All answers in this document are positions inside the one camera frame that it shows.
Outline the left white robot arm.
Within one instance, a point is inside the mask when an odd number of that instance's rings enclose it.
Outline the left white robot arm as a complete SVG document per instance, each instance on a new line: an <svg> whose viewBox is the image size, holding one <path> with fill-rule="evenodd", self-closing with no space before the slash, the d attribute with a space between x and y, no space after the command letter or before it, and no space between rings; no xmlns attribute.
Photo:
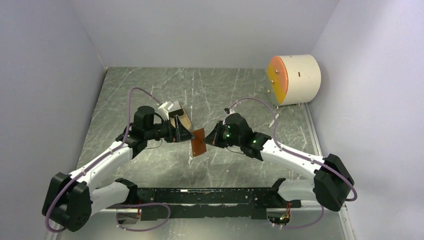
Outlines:
<svg viewBox="0 0 424 240"><path fill-rule="evenodd" d="M108 186L98 186L145 150L150 140L180 143L193 139L191 122L181 104L164 103L158 109L140 106L128 118L123 133L101 155L71 173L59 172L52 177L42 208L46 228L56 232L50 225L53 221L76 232L100 210L113 205L136 207L141 201L135 183L119 178Z"/></svg>

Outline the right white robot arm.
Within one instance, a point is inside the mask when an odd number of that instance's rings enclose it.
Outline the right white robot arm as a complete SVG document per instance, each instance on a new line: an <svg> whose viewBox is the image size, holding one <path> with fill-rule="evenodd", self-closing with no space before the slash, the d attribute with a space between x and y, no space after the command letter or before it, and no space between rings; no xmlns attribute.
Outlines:
<svg viewBox="0 0 424 240"><path fill-rule="evenodd" d="M357 198L354 180L337 155L323 157L286 146L267 134L253 131L238 113L218 121L203 142L222 149L239 147L249 158L283 166L304 177L277 184L269 197L275 207L282 207L288 201L306 200L338 212L345 202ZM348 197L350 193L354 193L352 198Z"/></svg>

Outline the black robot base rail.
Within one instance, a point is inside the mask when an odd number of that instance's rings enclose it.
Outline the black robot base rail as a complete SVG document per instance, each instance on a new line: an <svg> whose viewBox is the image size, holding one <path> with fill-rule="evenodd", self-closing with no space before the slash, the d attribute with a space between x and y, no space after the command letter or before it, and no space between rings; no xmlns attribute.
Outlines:
<svg viewBox="0 0 424 240"><path fill-rule="evenodd" d="M130 200L115 203L116 208L140 208L141 220L246 218L267 220L268 210L300 208L300 200L286 201L278 194L279 178L271 187L130 189Z"/></svg>

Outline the black card divider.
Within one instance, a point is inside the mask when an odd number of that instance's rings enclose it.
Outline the black card divider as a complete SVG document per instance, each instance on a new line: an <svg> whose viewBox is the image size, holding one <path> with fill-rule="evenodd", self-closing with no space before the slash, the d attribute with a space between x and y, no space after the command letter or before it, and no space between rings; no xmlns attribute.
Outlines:
<svg viewBox="0 0 424 240"><path fill-rule="evenodd" d="M183 115L184 115L184 110L180 105L178 106L175 105L168 111L169 118L174 118L175 116L183 116Z"/></svg>

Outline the beige oval card tray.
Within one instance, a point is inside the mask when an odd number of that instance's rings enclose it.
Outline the beige oval card tray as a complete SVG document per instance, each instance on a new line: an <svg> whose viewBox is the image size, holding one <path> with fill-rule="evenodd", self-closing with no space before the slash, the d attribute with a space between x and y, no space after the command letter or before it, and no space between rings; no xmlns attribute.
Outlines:
<svg viewBox="0 0 424 240"><path fill-rule="evenodd" d="M174 103L174 106L181 106L183 108L183 105L179 101L173 101L173 103ZM176 116L179 117L179 120L182 122L182 124L190 131L192 129L192 123L184 108L183 110L184 110L184 115L182 116L176 115ZM173 118L169 118L169 119L171 120L171 124L175 127L176 125Z"/></svg>

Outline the brown leather card holder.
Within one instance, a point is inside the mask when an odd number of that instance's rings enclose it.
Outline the brown leather card holder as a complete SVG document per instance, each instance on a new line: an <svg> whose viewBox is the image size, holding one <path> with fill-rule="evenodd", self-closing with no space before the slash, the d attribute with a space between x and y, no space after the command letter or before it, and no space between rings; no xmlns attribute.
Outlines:
<svg viewBox="0 0 424 240"><path fill-rule="evenodd" d="M205 139L205 129L200 128L192 132L194 138L191 140L192 156L198 157L207 151Z"/></svg>

